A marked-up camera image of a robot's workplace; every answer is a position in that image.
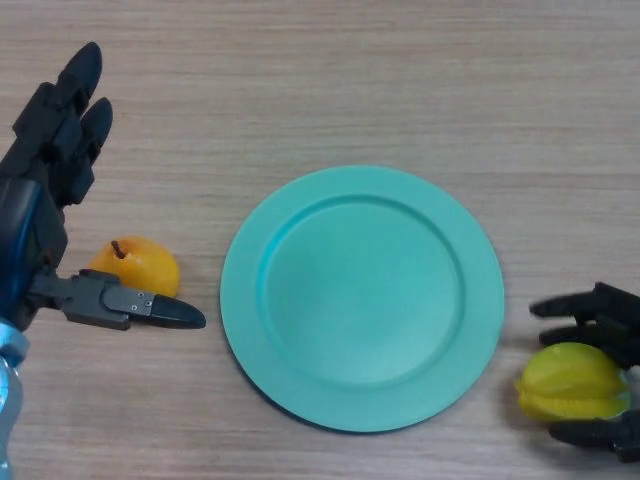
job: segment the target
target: round plate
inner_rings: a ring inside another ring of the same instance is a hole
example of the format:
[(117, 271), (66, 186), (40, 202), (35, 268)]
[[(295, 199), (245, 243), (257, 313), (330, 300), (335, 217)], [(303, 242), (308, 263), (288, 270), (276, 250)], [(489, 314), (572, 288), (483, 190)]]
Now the round plate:
[(323, 170), (246, 220), (220, 288), (251, 381), (309, 422), (376, 432), (429, 418), (481, 375), (504, 287), (491, 243), (453, 197), (380, 167)]

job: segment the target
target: pear stem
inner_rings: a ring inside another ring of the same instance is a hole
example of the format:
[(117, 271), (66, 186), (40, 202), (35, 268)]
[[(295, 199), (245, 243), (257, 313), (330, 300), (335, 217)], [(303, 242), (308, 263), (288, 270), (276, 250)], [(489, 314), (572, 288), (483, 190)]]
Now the pear stem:
[(111, 246), (113, 247), (113, 251), (116, 252), (116, 257), (120, 260), (127, 256), (127, 254), (122, 251), (120, 244), (116, 240), (111, 242)]

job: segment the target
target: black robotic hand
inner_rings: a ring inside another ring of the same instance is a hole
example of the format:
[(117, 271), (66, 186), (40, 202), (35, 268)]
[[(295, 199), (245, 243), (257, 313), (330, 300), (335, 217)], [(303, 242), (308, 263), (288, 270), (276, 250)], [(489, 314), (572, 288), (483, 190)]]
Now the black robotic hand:
[[(530, 310), (539, 318), (572, 316), (576, 320), (575, 326), (541, 333), (542, 345), (584, 343), (602, 350), (624, 370), (640, 365), (640, 297), (596, 283), (590, 292), (543, 300)], [(622, 462), (640, 461), (640, 410), (615, 419), (556, 422), (549, 433), (579, 447), (610, 449)]]
[(202, 328), (195, 307), (126, 288), (113, 275), (56, 275), (67, 247), (63, 210), (83, 201), (111, 130), (109, 100), (88, 108), (101, 72), (100, 48), (88, 43), (55, 84), (38, 87), (13, 125), (16, 139), (0, 161), (0, 320), (24, 331), (40, 308), (53, 308), (72, 321), (120, 330), (132, 320)]

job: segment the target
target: plate center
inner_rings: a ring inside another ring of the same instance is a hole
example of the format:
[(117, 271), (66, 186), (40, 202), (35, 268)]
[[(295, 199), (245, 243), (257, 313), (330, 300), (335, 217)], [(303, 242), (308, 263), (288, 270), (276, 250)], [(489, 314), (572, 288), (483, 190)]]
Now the plate center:
[(429, 361), (459, 320), (457, 263), (436, 227), (400, 204), (343, 198), (301, 215), (265, 266), (263, 315), (299, 368), (388, 382)]

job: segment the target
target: wooden table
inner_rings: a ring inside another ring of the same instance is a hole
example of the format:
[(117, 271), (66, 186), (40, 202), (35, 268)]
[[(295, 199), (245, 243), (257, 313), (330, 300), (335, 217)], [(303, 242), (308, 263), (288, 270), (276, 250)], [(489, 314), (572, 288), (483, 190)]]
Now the wooden table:
[[(21, 370), (18, 479), (635, 479), (552, 442), (515, 404), (527, 305), (606, 280), (640, 291), (640, 4), (630, 0), (0, 0), (0, 141), (77, 48), (104, 53), (111, 137), (68, 210), (61, 270), (115, 235), (165, 243), (204, 331), (107, 331), (41, 313)], [(398, 433), (315, 430), (266, 404), (225, 345), (239, 225), (323, 167), (438, 183), (504, 269), (507, 319), (476, 386)]]

